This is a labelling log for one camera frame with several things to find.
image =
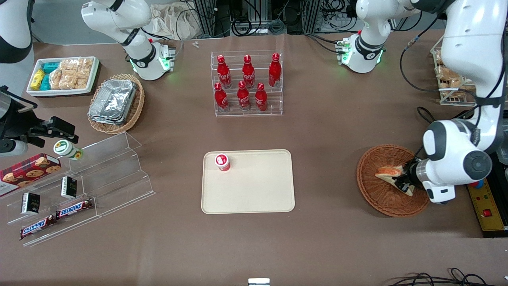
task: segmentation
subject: yellow snack box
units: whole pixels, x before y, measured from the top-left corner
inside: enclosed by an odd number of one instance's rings
[[[44,72],[39,69],[37,72],[35,72],[34,78],[32,79],[30,83],[30,88],[38,91],[41,88],[42,80],[44,79]]]

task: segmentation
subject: cookie box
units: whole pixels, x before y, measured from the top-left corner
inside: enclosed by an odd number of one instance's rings
[[[32,72],[30,76],[30,81],[28,82],[28,85],[26,87],[26,93],[30,94],[33,97],[62,97],[62,96],[74,96],[79,94],[86,94],[89,93],[92,90],[94,80],[97,74],[97,70],[99,68],[99,59],[97,59],[95,56],[85,56],[84,58],[93,59],[92,68],[90,71],[90,75],[88,77],[88,83],[86,84],[86,88],[84,89],[71,89],[71,90],[48,90],[48,91],[36,91],[33,90],[30,87],[30,82],[34,78],[35,73],[39,69],[43,67],[45,63],[54,63],[54,62],[61,62],[62,60],[77,60],[80,57],[74,57],[74,58],[53,58],[53,59],[40,59],[37,60],[35,63],[34,71]]]
[[[0,171],[0,196],[61,169],[60,161],[40,153]]]

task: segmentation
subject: red and white cup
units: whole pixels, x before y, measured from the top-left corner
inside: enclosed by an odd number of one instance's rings
[[[217,165],[221,171],[227,171],[229,168],[231,168],[229,158],[226,154],[223,153],[220,153],[215,157],[215,165]]]

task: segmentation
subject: green and white can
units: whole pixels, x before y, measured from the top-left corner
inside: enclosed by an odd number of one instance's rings
[[[53,151],[60,156],[68,157],[71,160],[79,160],[83,157],[83,150],[74,146],[71,142],[62,139],[55,143]]]

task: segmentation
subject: white bag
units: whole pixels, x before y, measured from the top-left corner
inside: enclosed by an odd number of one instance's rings
[[[152,4],[150,10],[152,11],[152,34],[160,36],[172,36],[175,40],[189,40],[199,36],[201,28],[197,22],[198,15],[195,10],[190,10],[185,2],[175,2],[171,4]]]

